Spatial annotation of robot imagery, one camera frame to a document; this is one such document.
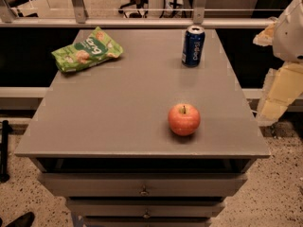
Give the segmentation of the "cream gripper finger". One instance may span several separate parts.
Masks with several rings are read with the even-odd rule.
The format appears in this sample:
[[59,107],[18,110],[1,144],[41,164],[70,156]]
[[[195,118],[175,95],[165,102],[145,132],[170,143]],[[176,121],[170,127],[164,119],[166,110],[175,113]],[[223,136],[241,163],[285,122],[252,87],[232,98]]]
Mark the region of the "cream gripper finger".
[[268,46],[273,44],[273,38],[275,33],[276,24],[272,23],[268,25],[264,30],[262,30],[253,39],[253,44],[259,46]]
[[275,124],[288,107],[303,94],[303,64],[284,62],[270,68],[258,102],[256,120],[261,127]]

